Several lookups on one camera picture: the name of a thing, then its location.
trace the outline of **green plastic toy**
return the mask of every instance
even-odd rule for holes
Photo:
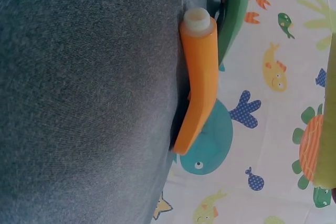
[[[248,0],[226,0],[217,18],[218,64],[220,65],[244,22]]]

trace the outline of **whale eye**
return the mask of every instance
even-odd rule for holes
[[[202,162],[196,162],[196,163],[195,163],[195,168],[196,168],[197,170],[202,169],[202,168],[203,168],[203,163],[202,163]]]

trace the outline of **blue polka dot pattern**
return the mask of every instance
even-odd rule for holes
[[[245,174],[248,175],[248,185],[254,191],[260,191],[264,187],[264,179],[260,176],[252,174],[252,168],[250,167],[245,171]]]
[[[317,78],[315,78],[315,83],[316,85],[320,85],[322,87],[326,87],[325,85],[325,80],[327,78],[327,73],[325,72],[325,70],[323,68],[321,68],[319,75],[317,76]]]
[[[251,113],[260,108],[261,101],[256,100],[248,103],[250,97],[250,92],[245,90],[240,96],[237,107],[229,113],[232,120],[236,120],[244,126],[253,129],[257,127],[258,121],[251,115]]]

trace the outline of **orange shape print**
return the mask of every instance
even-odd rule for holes
[[[265,4],[266,5],[271,5],[267,0],[256,0],[257,1],[257,4],[262,8],[262,9],[265,9],[265,10],[267,10],[266,9],[266,6],[265,6]]]
[[[255,17],[258,17],[259,14],[255,12],[247,12],[245,15],[244,21],[250,24],[260,24],[260,21],[254,19]]]

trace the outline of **blue fish print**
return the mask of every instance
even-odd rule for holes
[[[248,128],[255,128],[258,121],[251,115],[258,110],[261,101],[248,103],[250,92],[245,90],[235,109],[228,111],[216,101],[214,108],[187,154],[180,156],[182,167],[189,173],[206,175],[216,170],[226,158],[232,143],[232,120],[238,121]]]
[[[263,189],[265,184],[264,179],[260,176],[254,175],[251,167],[245,171],[245,174],[248,175],[248,185],[253,191],[260,191]]]
[[[326,85],[325,85],[326,78],[327,78],[327,73],[323,68],[321,68],[321,70],[319,72],[319,75],[317,76],[317,78],[315,78],[316,85],[320,85],[320,86],[325,88],[326,87]]]

